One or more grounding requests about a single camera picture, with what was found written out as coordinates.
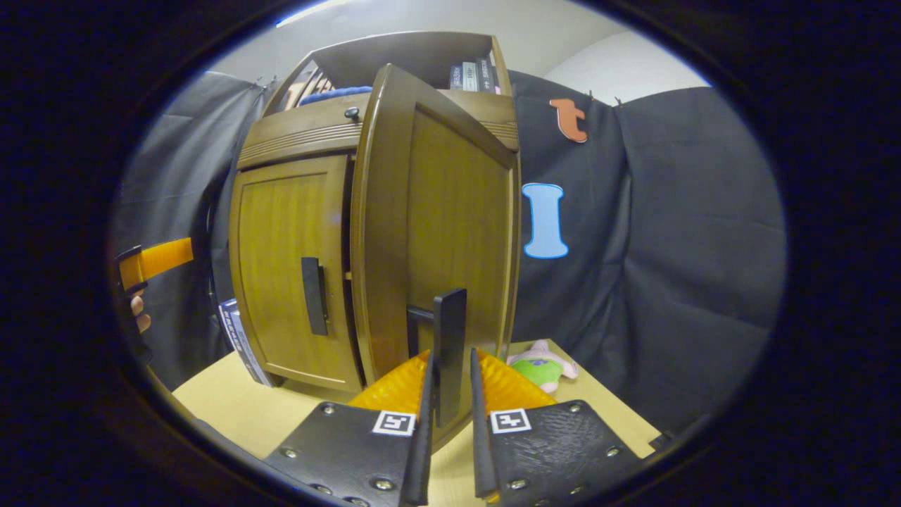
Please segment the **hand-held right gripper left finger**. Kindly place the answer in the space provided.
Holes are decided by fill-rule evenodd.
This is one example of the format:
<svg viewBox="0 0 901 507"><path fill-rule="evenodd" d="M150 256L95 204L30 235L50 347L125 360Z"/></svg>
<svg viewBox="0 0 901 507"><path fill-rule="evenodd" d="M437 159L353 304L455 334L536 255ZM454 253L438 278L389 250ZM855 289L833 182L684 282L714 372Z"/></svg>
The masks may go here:
<svg viewBox="0 0 901 507"><path fill-rule="evenodd" d="M293 487L331 506L422 506L431 467L434 357L428 351L389 378L414 385L411 410L319 403L265 459Z"/></svg>

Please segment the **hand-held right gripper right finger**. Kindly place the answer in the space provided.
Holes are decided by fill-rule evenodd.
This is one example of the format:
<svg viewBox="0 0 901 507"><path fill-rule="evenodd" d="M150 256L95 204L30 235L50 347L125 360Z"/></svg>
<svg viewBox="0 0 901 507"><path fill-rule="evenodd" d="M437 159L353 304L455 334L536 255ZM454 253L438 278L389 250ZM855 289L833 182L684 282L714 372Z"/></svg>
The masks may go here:
<svg viewBox="0 0 901 507"><path fill-rule="evenodd" d="M475 494L489 506L586 506L643 468L588 402L556 402L472 349Z"/></svg>

